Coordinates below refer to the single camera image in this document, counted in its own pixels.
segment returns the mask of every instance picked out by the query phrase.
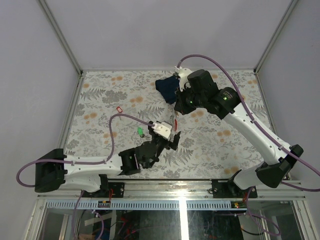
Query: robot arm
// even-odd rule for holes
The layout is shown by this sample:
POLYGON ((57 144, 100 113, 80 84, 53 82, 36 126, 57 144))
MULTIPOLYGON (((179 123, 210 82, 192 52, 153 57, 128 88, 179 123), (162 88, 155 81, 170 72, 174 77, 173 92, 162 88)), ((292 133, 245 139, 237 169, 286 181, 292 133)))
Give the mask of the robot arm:
MULTIPOLYGON (((236 172, 229 180, 230 184, 242 190, 259 184, 276 188, 296 160, 278 148, 257 128, 246 113, 237 92, 230 87, 218 89, 210 73, 203 69, 191 72, 187 68, 180 68, 176 77, 180 80, 180 86, 176 91, 175 111, 185 115, 196 108, 207 109, 209 113, 217 115, 236 128, 262 155, 263 163, 236 172)), ((298 157, 301 156, 303 149, 299 145, 290 146, 267 128, 257 116, 253 116, 255 121, 284 148, 291 149, 298 157)))
POLYGON ((107 156, 82 157, 64 155, 63 149, 54 149, 41 159, 65 160, 71 162, 87 162, 87 164, 65 164, 55 162, 37 163, 35 166, 35 192, 46 193, 57 189, 79 189, 88 193, 103 190, 109 191, 108 177, 117 175, 133 175, 143 169, 151 168, 159 161, 164 149, 178 148, 180 132, 170 141, 172 126, 166 122, 149 122, 151 141, 124 150, 114 155, 109 161, 94 164, 107 159, 107 156))

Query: floral tablecloth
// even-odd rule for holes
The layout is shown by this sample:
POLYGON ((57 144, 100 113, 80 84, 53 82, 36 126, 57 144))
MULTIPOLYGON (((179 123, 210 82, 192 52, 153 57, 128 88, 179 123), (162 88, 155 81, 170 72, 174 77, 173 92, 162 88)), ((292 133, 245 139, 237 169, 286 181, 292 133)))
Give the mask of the floral tablecloth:
MULTIPOLYGON (((269 121, 255 75, 250 70, 228 71, 237 83, 246 103, 268 127, 269 121)), ((210 71, 219 88, 231 86, 218 70, 210 71)), ((123 113, 146 122, 173 122, 173 105, 165 102, 155 89, 155 81, 170 77, 169 71, 89 71, 85 75, 75 110, 65 153, 76 156, 108 156, 111 139, 110 116, 123 113)), ((262 161, 256 149, 232 126, 198 108, 189 115, 178 115, 181 131, 177 151, 164 150, 160 161, 150 169, 131 176, 139 179, 220 179, 238 169, 250 168, 262 161)), ((151 137, 147 126, 129 118, 112 122, 115 153, 137 147, 151 137), (138 135, 142 127, 145 137, 138 135)))

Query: black cable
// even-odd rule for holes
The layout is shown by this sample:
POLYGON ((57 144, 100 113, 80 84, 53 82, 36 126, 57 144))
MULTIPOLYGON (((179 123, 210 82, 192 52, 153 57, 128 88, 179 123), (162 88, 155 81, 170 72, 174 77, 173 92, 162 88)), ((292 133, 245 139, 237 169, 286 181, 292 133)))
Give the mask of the black cable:
POLYGON ((241 228, 241 231, 247 233, 247 234, 250 234, 250 235, 253 235, 253 236, 261 236, 263 235, 264 233, 263 232, 260 232, 260 233, 252 233, 252 232, 249 232, 247 230, 244 230, 243 228, 241 228))

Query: gray wall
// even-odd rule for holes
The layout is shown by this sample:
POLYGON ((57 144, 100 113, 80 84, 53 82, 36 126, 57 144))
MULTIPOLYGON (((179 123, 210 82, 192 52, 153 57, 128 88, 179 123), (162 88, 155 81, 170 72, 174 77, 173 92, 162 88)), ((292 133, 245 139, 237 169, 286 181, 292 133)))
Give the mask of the gray wall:
POLYGON ((254 68, 291 0, 47 0, 83 69, 254 68), (209 67, 188 59, 184 66, 209 67))
POLYGON ((0 33, 0 239, 19 240, 36 194, 16 173, 57 147, 77 75, 35 0, 1 0, 0 33))
MULTIPOLYGON (((320 170, 320 1, 300 1, 260 71, 275 127, 290 144, 304 148, 302 159, 320 170)), ((297 163, 295 179, 320 188, 320 178, 297 163)), ((320 193, 308 203, 320 232, 320 193)))

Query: navy blue fabric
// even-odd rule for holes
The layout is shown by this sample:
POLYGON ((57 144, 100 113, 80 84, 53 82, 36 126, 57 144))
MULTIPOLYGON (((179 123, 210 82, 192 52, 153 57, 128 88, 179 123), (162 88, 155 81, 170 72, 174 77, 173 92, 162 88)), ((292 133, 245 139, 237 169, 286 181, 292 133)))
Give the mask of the navy blue fabric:
POLYGON ((175 76, 155 81, 155 89, 158 90, 168 104, 176 102, 175 91, 179 87, 179 80, 175 76))

